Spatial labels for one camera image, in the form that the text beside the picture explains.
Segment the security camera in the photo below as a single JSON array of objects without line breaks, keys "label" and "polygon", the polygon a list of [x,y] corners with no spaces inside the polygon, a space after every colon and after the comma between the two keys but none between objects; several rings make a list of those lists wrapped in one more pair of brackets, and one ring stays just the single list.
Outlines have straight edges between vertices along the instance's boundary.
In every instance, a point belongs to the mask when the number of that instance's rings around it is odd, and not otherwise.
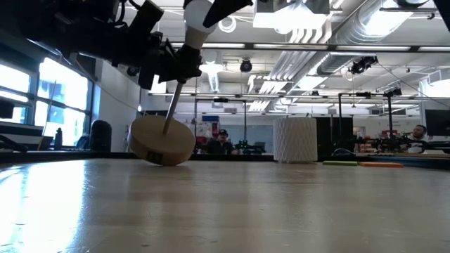
[{"label": "security camera", "polygon": [[130,77],[135,77],[136,75],[138,75],[139,74],[139,68],[138,67],[128,67],[128,69],[127,69],[127,74],[130,76]]},{"label": "security camera", "polygon": [[242,64],[240,65],[240,71],[242,73],[248,73],[252,71],[252,63],[250,62],[250,59],[242,60]]}]

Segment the black trash can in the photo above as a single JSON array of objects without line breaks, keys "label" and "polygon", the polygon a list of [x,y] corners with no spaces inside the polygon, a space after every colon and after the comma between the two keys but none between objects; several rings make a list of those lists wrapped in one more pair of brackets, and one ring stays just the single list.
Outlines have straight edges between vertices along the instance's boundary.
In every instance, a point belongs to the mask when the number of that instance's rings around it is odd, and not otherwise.
[{"label": "black trash can", "polygon": [[91,150],[98,152],[111,152],[111,136],[113,128],[103,120],[96,120],[91,126]]}]

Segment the window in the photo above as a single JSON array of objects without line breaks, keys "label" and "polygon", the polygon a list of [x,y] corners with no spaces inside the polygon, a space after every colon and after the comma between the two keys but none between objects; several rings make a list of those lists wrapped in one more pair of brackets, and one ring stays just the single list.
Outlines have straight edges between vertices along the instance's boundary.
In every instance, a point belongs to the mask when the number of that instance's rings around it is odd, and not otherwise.
[{"label": "window", "polygon": [[0,65],[0,86],[28,92],[30,90],[30,76],[19,70]]},{"label": "window", "polygon": [[0,121],[24,124],[26,113],[27,113],[27,108],[14,108],[12,119],[0,118]]},{"label": "window", "polygon": [[46,58],[39,67],[37,95],[73,108],[86,109],[89,81],[76,72]]},{"label": "window", "polygon": [[0,99],[13,101],[15,108],[12,119],[0,121],[42,126],[44,135],[52,137],[61,128],[63,145],[76,145],[89,130],[93,83],[50,58],[41,63],[39,74],[7,65],[0,64]]},{"label": "window", "polygon": [[34,123],[37,126],[43,126],[45,136],[55,136],[58,128],[63,131],[63,145],[74,146],[82,136],[84,130],[84,120],[86,115],[83,112],[77,112],[72,109],[64,109],[52,105],[50,115],[47,121],[47,112],[49,105],[38,101],[36,103],[36,114]]}]

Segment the red object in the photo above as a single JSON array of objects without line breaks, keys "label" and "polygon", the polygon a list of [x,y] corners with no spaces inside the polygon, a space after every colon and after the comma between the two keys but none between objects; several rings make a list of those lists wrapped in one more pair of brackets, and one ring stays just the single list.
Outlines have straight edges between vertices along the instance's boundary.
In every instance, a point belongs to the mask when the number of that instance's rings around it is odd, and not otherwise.
[{"label": "red object", "polygon": [[404,165],[392,162],[360,162],[363,167],[380,167],[380,168],[403,168]]}]

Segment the label on puck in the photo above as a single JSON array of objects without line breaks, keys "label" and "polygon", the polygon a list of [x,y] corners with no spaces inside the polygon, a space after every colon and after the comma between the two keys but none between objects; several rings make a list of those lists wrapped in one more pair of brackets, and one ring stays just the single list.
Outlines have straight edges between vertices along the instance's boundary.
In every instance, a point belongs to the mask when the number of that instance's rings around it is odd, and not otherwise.
[{"label": "label on puck", "polygon": [[147,161],[152,162],[152,163],[156,163],[156,164],[161,164],[162,162],[162,154],[158,154],[158,153],[154,153],[151,151],[147,152]]}]

